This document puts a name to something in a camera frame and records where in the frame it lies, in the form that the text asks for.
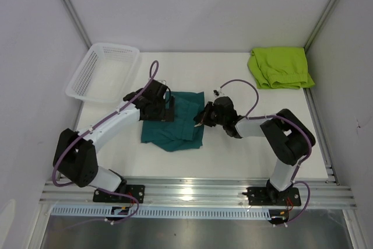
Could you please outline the teal green shorts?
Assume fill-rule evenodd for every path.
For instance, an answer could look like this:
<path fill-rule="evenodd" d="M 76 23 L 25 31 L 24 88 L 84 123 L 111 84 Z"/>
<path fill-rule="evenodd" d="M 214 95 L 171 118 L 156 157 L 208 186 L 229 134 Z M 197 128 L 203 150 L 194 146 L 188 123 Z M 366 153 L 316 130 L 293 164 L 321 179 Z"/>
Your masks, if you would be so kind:
<path fill-rule="evenodd" d="M 174 121 L 144 121 L 140 141 L 152 143 L 166 152 L 199 149 L 203 146 L 203 126 L 194 118 L 205 106 L 204 92 L 172 92 Z"/>

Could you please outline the lime green shorts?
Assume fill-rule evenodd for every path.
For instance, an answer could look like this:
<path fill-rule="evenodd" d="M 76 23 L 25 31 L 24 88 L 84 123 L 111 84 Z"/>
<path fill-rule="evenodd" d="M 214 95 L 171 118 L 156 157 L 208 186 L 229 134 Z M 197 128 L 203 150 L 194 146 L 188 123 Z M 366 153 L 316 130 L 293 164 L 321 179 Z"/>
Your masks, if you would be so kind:
<path fill-rule="evenodd" d="M 253 48 L 248 68 L 258 89 L 303 89 L 315 86 L 301 47 Z"/>

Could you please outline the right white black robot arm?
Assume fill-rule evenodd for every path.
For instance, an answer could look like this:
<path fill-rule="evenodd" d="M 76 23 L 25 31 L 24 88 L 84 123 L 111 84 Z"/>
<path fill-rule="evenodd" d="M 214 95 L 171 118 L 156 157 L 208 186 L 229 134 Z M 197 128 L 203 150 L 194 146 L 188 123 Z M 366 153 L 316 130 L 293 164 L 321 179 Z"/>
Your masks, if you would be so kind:
<path fill-rule="evenodd" d="M 289 110 L 282 109 L 275 115 L 245 117 L 237 114 L 229 97 L 209 101 L 193 119 L 196 126 L 220 125 L 232 138 L 263 137 L 277 157 L 275 169 L 264 187 L 248 187 L 242 194 L 251 206 L 285 206 L 293 199 L 295 206 L 301 202 L 295 177 L 301 164 L 307 160 L 316 140 L 311 131 Z"/>

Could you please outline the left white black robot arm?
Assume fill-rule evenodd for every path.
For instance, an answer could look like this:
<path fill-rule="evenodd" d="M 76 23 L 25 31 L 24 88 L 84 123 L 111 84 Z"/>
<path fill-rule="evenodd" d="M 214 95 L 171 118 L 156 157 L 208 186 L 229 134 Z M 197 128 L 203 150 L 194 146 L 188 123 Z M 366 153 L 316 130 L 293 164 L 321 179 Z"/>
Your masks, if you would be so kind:
<path fill-rule="evenodd" d="M 174 121 L 175 98 L 170 88 L 150 80 L 145 87 L 127 94 L 115 110 L 94 125 L 80 131 L 61 132 L 53 160 L 53 182 L 61 173 L 80 188 L 94 187 L 106 191 L 113 202 L 126 197 L 126 179 L 98 164 L 97 152 L 124 128 L 139 121 Z"/>

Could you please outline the white plastic basket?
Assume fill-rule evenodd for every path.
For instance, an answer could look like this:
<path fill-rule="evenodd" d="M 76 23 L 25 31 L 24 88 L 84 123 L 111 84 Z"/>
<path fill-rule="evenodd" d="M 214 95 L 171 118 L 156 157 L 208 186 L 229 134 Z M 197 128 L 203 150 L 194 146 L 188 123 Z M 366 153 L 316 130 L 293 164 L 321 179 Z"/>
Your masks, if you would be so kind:
<path fill-rule="evenodd" d="M 116 103 L 134 77 L 140 51 L 128 45 L 95 43 L 82 59 L 65 94 L 83 102 Z"/>

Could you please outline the aluminium mounting rail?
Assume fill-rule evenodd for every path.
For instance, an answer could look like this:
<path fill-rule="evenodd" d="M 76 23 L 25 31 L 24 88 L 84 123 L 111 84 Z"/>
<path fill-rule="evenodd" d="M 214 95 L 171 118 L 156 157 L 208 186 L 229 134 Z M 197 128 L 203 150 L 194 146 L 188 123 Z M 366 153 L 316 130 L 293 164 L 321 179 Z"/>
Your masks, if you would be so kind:
<path fill-rule="evenodd" d="M 248 200 L 243 196 L 247 187 L 261 187 L 264 180 L 214 180 L 196 178 L 128 179 L 129 184 L 145 186 L 145 206 L 238 208 Z M 307 187 L 298 185 L 303 202 L 310 199 L 310 209 L 355 209 L 357 204 L 350 187 L 335 182 L 312 181 Z M 44 185 L 41 204 L 93 204 L 93 187 L 75 185 L 56 187 L 51 181 Z"/>

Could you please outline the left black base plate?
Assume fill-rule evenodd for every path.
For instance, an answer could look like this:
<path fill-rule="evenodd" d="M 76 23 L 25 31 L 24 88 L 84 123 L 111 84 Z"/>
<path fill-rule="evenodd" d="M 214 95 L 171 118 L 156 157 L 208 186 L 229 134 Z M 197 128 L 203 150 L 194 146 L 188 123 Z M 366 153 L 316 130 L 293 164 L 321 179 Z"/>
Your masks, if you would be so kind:
<path fill-rule="evenodd" d="M 145 197 L 144 185 L 121 184 L 115 191 L 98 188 L 94 191 L 93 202 L 111 204 L 143 203 Z"/>

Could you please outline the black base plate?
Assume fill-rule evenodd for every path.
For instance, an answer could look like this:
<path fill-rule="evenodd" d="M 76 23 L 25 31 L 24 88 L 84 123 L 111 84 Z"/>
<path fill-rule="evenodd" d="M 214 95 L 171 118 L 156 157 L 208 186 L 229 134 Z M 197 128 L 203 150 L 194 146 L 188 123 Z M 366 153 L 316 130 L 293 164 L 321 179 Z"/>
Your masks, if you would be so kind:
<path fill-rule="evenodd" d="M 93 202 L 111 204 L 143 203 L 145 197 L 144 185 L 121 184 L 115 191 L 98 188 L 94 191 Z"/>
<path fill-rule="evenodd" d="M 248 198 L 251 206 L 301 206 L 300 192 L 293 185 L 284 191 L 278 191 L 271 186 L 248 187 L 241 194 Z"/>

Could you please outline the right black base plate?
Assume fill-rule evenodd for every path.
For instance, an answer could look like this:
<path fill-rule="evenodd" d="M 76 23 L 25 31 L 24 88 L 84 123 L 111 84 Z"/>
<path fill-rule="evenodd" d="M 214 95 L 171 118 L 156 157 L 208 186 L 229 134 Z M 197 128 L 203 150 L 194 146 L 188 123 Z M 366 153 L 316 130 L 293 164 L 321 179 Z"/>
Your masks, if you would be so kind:
<path fill-rule="evenodd" d="M 278 191 L 271 186 L 248 187 L 241 194 L 248 198 L 251 206 L 301 206 L 300 192 L 293 185 L 284 191 Z"/>

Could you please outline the left aluminium frame post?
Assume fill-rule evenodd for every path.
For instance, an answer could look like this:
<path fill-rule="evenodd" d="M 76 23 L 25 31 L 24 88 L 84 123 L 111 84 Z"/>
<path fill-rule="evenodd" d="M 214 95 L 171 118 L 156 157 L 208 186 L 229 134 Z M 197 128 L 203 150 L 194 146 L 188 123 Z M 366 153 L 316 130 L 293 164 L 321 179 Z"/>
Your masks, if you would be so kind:
<path fill-rule="evenodd" d="M 87 49 L 89 49 L 92 46 L 92 42 L 88 36 L 88 33 L 73 5 L 73 2 L 71 0 L 60 0 L 62 5 L 64 6 L 71 23 L 73 24 L 77 34 L 79 35 L 81 41 L 85 45 Z"/>

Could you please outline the aluminium frame post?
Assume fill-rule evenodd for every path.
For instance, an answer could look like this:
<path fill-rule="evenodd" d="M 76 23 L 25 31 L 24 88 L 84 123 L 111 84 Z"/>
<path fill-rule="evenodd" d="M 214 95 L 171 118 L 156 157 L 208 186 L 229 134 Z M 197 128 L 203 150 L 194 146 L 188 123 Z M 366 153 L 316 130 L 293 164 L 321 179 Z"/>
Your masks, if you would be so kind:
<path fill-rule="evenodd" d="M 313 42 L 316 40 L 318 34 L 321 32 L 322 28 L 328 21 L 335 7 L 337 6 L 340 0 L 328 0 L 326 6 L 324 7 L 320 17 L 318 18 L 314 28 L 312 29 L 311 34 L 308 36 L 307 41 L 304 45 L 304 51 L 307 54 L 311 48 Z"/>
<path fill-rule="evenodd" d="M 62 5 L 64 6 L 71 23 L 73 24 L 77 34 L 79 35 L 81 41 L 85 45 L 87 49 L 89 49 L 92 46 L 92 42 L 88 36 L 88 33 L 73 5 L 73 2 L 71 0 L 60 0 Z"/>

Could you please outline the right aluminium frame post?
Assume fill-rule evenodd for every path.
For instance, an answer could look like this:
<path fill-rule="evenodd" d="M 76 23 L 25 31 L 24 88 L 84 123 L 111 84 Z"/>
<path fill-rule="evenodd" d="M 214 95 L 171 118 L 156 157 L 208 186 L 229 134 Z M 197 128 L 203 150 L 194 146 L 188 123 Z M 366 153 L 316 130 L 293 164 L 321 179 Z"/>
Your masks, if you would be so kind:
<path fill-rule="evenodd" d="M 313 42 L 316 40 L 318 34 L 321 32 L 322 28 L 328 21 L 335 7 L 337 6 L 340 0 L 328 0 L 326 6 L 324 7 L 320 17 L 318 18 L 314 28 L 312 29 L 311 34 L 308 36 L 307 41 L 304 45 L 304 51 L 307 54 L 311 48 Z"/>

